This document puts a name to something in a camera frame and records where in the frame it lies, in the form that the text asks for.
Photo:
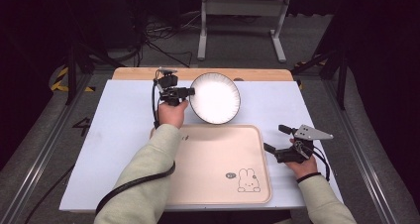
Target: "black cable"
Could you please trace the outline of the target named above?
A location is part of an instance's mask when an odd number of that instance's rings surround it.
[[[158,111],[159,102],[160,102],[160,99],[159,99],[159,100],[158,100],[158,102],[157,102],[157,111]],[[155,126],[155,128],[157,129],[157,128],[158,128],[158,126],[160,126],[160,121],[159,121],[159,119],[158,119],[158,112],[157,112],[157,125]]]
[[[176,35],[177,31],[172,26],[166,26],[158,21],[148,22],[146,25],[145,35],[149,39],[154,39],[154,41],[158,39],[169,39],[173,35]]]
[[[158,81],[156,79],[154,79],[154,86],[152,87],[152,112],[154,113],[154,126],[157,129],[159,126],[159,121],[158,121],[158,113],[157,110],[155,108],[155,89],[157,87]]]
[[[132,58],[133,56],[135,56],[139,50],[141,49],[141,47],[136,47],[136,49],[124,56],[120,56],[120,57],[110,57],[110,59],[116,61],[116,62],[122,62],[124,60],[127,60],[129,58]],[[107,62],[103,61],[102,59],[99,58],[95,58],[95,57],[91,57],[90,60],[92,60],[94,63],[96,64],[108,64]]]
[[[178,61],[179,63],[181,63],[182,65],[184,65],[184,66],[186,66],[186,67],[189,67],[189,65],[188,65],[188,64],[186,64],[186,63],[182,62],[181,60],[179,60],[179,59],[177,59],[177,58],[175,58],[175,57],[171,56],[169,53],[164,52],[161,48],[159,48],[158,46],[156,46],[156,45],[155,45],[155,44],[153,44],[152,42],[150,42],[150,41],[146,41],[146,44],[147,44],[147,45],[148,45],[151,49],[156,50],[156,51],[158,51],[158,52],[160,52],[160,53],[163,53],[165,56],[168,56],[168,57],[170,57],[170,58],[172,58],[172,59],[174,59],[174,60]]]
[[[321,162],[324,163],[324,165],[325,165],[325,179],[327,179],[327,181],[330,181],[330,165],[328,165],[327,160],[325,159],[325,156],[321,152],[321,150],[319,150],[317,147],[314,146],[314,148],[317,149],[322,154],[322,156],[319,155],[317,152],[315,152],[315,151],[313,151],[313,150],[311,150],[311,149],[309,149],[305,146],[302,146],[302,148],[304,148],[306,151],[311,152],[312,154],[317,156],[319,158],[319,160],[321,160]]]
[[[192,52],[186,52],[186,53],[167,53],[169,55],[189,55],[188,65],[191,64],[192,59]]]
[[[31,217],[34,215],[35,211],[40,207],[43,201],[47,198],[47,196],[56,188],[56,186],[74,169],[75,164],[71,166],[57,181],[56,183],[44,194],[40,201],[38,201],[37,205],[32,209],[31,213],[28,215],[25,224],[29,223]]]
[[[175,29],[174,27],[160,27],[160,28],[153,28],[151,30],[147,30],[147,35],[151,38],[154,38],[154,41],[158,39],[170,39],[174,37],[175,35],[190,30],[190,28],[194,27],[194,21],[198,18],[199,15],[197,15],[193,20],[189,21],[187,24],[182,25],[179,29]]]
[[[96,207],[95,215],[98,215],[98,213],[102,210],[102,208],[105,206],[105,204],[109,200],[111,200],[114,196],[120,194],[121,192],[123,192],[123,191],[125,191],[125,190],[127,190],[131,187],[142,184],[144,182],[152,181],[152,180],[156,180],[156,179],[159,179],[159,178],[169,176],[169,175],[173,174],[174,171],[175,171],[175,162],[173,162],[172,167],[165,172],[160,172],[160,173],[157,173],[157,174],[152,174],[152,175],[149,175],[149,176],[140,177],[140,178],[137,178],[133,181],[129,181],[127,183],[124,183],[124,184],[118,186],[117,188],[110,191],[108,194],[106,194],[102,198],[102,200],[99,202],[98,206]]]
[[[325,164],[325,179],[327,179],[327,181],[330,181],[330,166],[328,165],[327,160],[325,160],[316,152],[313,152],[313,154],[317,156],[319,160],[321,160]]]
[[[140,47],[140,49],[137,51],[137,56],[134,57],[133,67],[139,67],[140,66],[140,62],[143,59],[143,50],[142,50],[142,48],[143,47]]]
[[[95,56],[99,57],[101,60],[111,64],[114,67],[126,67],[125,65],[114,61],[113,59],[109,58],[108,55],[103,55],[101,53],[99,53],[98,51],[96,51],[95,49],[83,44],[83,43],[78,43],[77,44],[79,47],[83,48],[85,51],[94,54]]]

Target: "beige sleeve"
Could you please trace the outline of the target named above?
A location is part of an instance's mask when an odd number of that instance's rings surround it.
[[[356,223],[349,208],[336,197],[324,176],[309,177],[301,181],[299,187],[314,224]]]
[[[169,170],[180,143],[180,132],[171,125],[160,125],[154,136],[124,168],[115,187],[134,179]],[[164,211],[169,193],[169,177],[152,180],[129,188],[102,208],[95,224],[157,223]]]

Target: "white bowl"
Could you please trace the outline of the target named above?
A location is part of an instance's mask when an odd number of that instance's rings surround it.
[[[235,83],[220,73],[204,73],[191,84],[195,95],[190,96],[192,109],[202,120],[211,124],[231,121],[239,111],[241,96]]]

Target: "wooden tray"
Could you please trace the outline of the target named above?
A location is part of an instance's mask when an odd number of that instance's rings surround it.
[[[265,203],[271,198],[260,130],[184,125],[167,204]]]

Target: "metal stand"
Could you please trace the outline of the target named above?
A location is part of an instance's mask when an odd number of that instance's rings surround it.
[[[198,60],[206,58],[207,15],[244,15],[277,17],[275,30],[270,30],[272,43],[279,62],[286,62],[278,38],[290,0],[201,0],[201,33],[198,43]]]
[[[77,66],[80,67],[82,73],[92,73],[95,69],[89,55],[94,55],[116,68],[126,67],[108,56],[99,53],[95,49],[75,40],[68,50],[68,96],[67,101],[65,102],[66,105],[71,103],[77,93]]]
[[[342,110],[345,110],[344,93],[346,87],[348,59],[346,58],[346,51],[344,49],[330,51],[323,55],[315,56],[311,60],[300,65],[299,67],[292,69],[290,72],[292,75],[296,75],[325,59],[327,59],[327,62],[319,72],[319,75],[321,76],[321,79],[331,79],[334,76],[334,73],[337,71],[337,69],[340,69],[338,81],[339,83],[337,87],[337,102],[339,103],[340,108]]]

